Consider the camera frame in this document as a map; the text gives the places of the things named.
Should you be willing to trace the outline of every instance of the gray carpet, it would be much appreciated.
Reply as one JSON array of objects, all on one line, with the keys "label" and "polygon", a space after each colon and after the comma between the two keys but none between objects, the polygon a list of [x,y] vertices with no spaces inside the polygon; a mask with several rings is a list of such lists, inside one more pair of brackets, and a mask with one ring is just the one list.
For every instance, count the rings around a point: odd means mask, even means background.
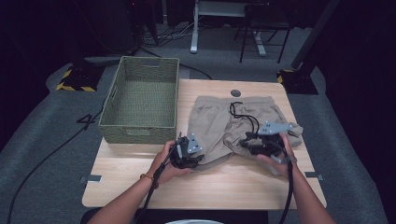
[{"label": "gray carpet", "polygon": [[[214,79],[276,82],[276,72],[290,68],[309,32],[291,32],[280,64],[276,63],[279,48],[267,48],[268,56],[263,58],[254,46],[247,47],[246,57],[239,63],[242,35],[233,41],[235,29],[230,27],[203,30],[196,54],[190,54],[189,35],[163,47],[147,49],[163,57],[178,57],[181,63]],[[278,34],[277,40],[281,38],[282,34]],[[136,56],[149,55],[138,51]],[[98,92],[56,91],[67,67],[68,64],[48,78],[49,96],[32,111],[0,154],[0,223],[7,222],[12,197],[29,172],[83,127],[76,123],[78,119],[99,112],[117,69],[113,65],[105,70]],[[195,70],[180,69],[184,78],[206,78]],[[312,78],[319,95],[288,97],[298,123],[304,127],[303,137],[314,167],[324,177],[320,185],[328,211],[338,223],[387,223],[375,183],[348,142],[324,93],[323,76],[315,70]],[[81,204],[85,185],[79,180],[90,174],[100,144],[97,120],[28,179],[14,204],[11,223],[79,223],[89,210]],[[281,211],[269,212],[270,223],[277,223],[280,215]],[[296,211],[289,212],[286,223],[299,223]]]}]

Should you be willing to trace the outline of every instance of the person's left hand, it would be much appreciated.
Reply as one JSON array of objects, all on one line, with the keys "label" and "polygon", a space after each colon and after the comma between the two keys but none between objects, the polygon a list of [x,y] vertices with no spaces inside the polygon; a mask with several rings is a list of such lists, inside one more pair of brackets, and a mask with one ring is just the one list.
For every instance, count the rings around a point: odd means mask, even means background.
[{"label": "person's left hand", "polygon": [[[155,171],[160,167],[161,163],[165,160],[166,156],[169,154],[170,148],[175,144],[174,140],[168,141],[163,146],[163,151],[159,152],[157,156],[154,158],[150,168],[148,169],[148,175],[154,176]],[[165,166],[163,173],[160,175],[160,179],[158,180],[158,184],[163,184],[168,180],[172,179],[175,176],[185,175],[192,172],[192,169],[177,169],[172,163],[169,163]]]}]

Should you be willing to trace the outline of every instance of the black stand base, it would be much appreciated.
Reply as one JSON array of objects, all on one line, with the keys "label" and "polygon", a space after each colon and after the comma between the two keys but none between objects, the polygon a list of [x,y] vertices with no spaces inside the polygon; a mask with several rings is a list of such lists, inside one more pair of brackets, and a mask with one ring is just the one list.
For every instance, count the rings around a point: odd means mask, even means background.
[{"label": "black stand base", "polygon": [[301,76],[299,71],[280,70],[276,73],[276,77],[288,94],[318,95],[311,77]]},{"label": "black stand base", "polygon": [[56,90],[97,91],[97,85],[104,71],[104,67],[70,66]]}]

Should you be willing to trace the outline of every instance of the person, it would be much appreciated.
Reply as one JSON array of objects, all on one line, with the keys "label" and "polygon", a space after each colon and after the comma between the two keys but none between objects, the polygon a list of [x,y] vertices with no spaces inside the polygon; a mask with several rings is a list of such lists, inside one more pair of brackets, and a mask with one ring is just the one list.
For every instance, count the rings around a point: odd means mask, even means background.
[{"label": "person", "polygon": [[[280,134],[285,148],[291,158],[294,158],[294,153],[291,150],[288,137]],[[163,146],[163,150],[156,155],[154,161],[148,169],[146,175],[143,175],[131,187],[125,190],[120,196],[111,201],[109,204],[101,208],[90,220],[90,224],[100,223],[131,223],[134,214],[142,203],[143,199],[149,193],[152,184],[152,177],[154,172],[160,167],[169,153],[170,148],[175,141],[168,141]],[[275,167],[275,169],[285,178],[293,178],[293,194],[297,204],[297,210],[301,223],[335,223],[332,216],[327,212],[323,204],[318,199],[315,192],[311,189],[304,175],[299,170],[296,160],[293,162],[293,176],[288,176],[288,165],[279,164],[269,157],[264,155],[257,155],[258,161],[266,162]],[[164,184],[175,176],[186,175],[191,173],[192,169],[177,169],[171,163],[166,165],[161,174],[158,183]]]}]

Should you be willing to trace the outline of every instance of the green woven basket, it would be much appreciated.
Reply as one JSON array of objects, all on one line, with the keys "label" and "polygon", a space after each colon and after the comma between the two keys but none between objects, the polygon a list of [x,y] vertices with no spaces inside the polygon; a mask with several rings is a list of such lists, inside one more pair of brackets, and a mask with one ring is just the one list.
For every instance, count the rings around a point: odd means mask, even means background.
[{"label": "green woven basket", "polygon": [[122,57],[99,128],[109,144],[176,139],[178,59]]}]

